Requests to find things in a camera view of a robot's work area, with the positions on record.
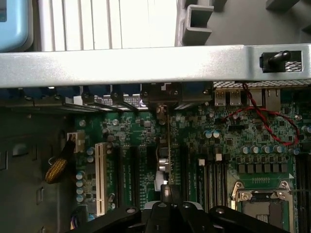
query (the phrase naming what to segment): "light blue plastic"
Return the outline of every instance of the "light blue plastic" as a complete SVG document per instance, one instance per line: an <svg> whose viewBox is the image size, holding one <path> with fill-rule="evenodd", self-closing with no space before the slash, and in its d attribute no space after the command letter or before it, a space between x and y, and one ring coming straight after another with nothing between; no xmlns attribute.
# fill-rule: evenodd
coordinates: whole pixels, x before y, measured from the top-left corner
<svg viewBox="0 0 311 233"><path fill-rule="evenodd" d="M28 0L6 1L6 22L0 22L0 52L25 44L28 38Z"/></svg>

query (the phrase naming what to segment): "motherboard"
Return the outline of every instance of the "motherboard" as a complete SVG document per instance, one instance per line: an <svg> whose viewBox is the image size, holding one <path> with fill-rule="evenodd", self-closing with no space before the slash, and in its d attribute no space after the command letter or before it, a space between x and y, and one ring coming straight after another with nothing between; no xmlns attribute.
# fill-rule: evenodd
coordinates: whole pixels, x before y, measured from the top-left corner
<svg viewBox="0 0 311 233"><path fill-rule="evenodd" d="M299 190L305 185L298 181L303 175L297 163L311 149L307 99L296 102L295 92L280 91L277 111L300 130L299 144L284 146L255 111L226 118L242 104L234 98L226 104L221 97L168 112L166 124L149 111L77 116L75 129L85 142L76 151L77 203L87 207L89 219L122 205L143 209L160 200L161 184L169 183L180 185L183 199L206 212L225 205L298 232ZM295 139L288 121L267 117L278 138Z"/></svg>

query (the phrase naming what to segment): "ventilation grille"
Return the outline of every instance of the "ventilation grille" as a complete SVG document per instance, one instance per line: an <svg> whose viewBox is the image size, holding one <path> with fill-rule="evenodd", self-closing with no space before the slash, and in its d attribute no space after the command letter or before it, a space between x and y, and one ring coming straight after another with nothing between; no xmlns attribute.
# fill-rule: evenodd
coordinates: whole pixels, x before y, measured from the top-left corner
<svg viewBox="0 0 311 233"><path fill-rule="evenodd" d="M262 81L256 83L248 83L251 88L273 88L273 87L294 87L294 86L308 86L311 85L309 80L287 80L287 81ZM226 88L242 88L242 83L235 82L214 82L214 87L218 89Z"/></svg>

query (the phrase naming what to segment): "white pci slot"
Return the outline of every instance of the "white pci slot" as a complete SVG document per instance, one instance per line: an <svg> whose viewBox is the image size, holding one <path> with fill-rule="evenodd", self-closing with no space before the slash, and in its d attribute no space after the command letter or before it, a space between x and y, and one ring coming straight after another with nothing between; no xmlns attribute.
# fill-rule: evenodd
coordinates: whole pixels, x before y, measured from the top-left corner
<svg viewBox="0 0 311 233"><path fill-rule="evenodd" d="M96 167L96 213L102 216L107 210L106 201L106 143L95 144L95 167Z"/></svg>

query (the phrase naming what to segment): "red and black wire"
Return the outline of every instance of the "red and black wire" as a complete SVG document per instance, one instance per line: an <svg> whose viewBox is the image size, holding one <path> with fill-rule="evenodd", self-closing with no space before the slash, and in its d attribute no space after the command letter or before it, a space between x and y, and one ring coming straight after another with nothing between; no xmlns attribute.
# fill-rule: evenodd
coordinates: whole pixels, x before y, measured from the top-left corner
<svg viewBox="0 0 311 233"><path fill-rule="evenodd" d="M260 117L264 127L266 128L266 130L268 131L268 133L271 135L271 137L285 145L285 146L290 146L290 145L295 145L299 142L299 129L298 127L295 125L295 123L293 122L293 120L289 119L288 117L278 113L278 112L273 112L273 111L269 111L265 108L259 108L255 102L255 100L253 99L253 96L252 94L250 93L249 89L248 89L248 86L246 83L243 83L242 84L243 86L243 90L245 91L246 95L247 95L247 98L249 99L249 101L253 104L253 106L250 106L250 107L247 107L247 108L243 108L243 109L239 109L231 114L229 114L228 116L226 116L223 121L226 121L228 118L232 117L233 115L236 115L237 113L240 113L240 112L243 112L243 111L249 111L249 110L255 110L257 115ZM269 122L268 122L268 119L264 116L263 112L266 112L268 115L272 115L272 116L277 116L277 117L281 117L283 119L285 119L286 121L288 121L292 127L295 129L296 131L296 135L295 135L295 139L293 142L285 142L285 141L282 141L279 137L277 137L274 132L272 131L272 129L270 128L270 125L269 125Z"/></svg>

